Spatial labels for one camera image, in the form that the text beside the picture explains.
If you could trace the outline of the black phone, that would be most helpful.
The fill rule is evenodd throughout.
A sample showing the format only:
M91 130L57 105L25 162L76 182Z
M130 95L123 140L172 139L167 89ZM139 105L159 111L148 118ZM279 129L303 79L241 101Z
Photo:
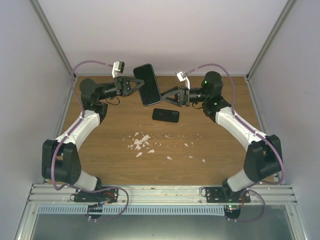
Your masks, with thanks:
M180 113L175 110L155 108L151 118L155 121L178 123L180 119Z
M155 105L162 101L154 68L150 63L134 68L133 75L135 79L144 81L143 86L138 89L144 106Z

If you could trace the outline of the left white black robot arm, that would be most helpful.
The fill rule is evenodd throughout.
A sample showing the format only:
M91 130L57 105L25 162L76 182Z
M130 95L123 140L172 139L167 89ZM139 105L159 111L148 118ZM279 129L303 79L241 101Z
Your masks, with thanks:
M142 79L126 76L116 77L109 83L96 83L90 78L82 80L79 117L64 133L54 140L47 139L42 145L42 177L81 190L92 202L101 200L103 189L99 179L82 170L78 151L107 115L108 104L103 100L130 96L144 84Z

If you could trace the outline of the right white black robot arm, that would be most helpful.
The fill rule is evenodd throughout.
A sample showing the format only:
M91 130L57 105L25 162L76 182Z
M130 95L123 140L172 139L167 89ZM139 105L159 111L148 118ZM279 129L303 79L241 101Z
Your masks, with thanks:
M222 96L224 84L218 72L207 72L200 88L191 88L184 72L176 75L186 85L161 93L162 100L178 107L201 103L203 113L225 128L246 151L242 170L222 182L220 191L224 201L238 201L248 187L284 170L280 139L254 128L235 111Z

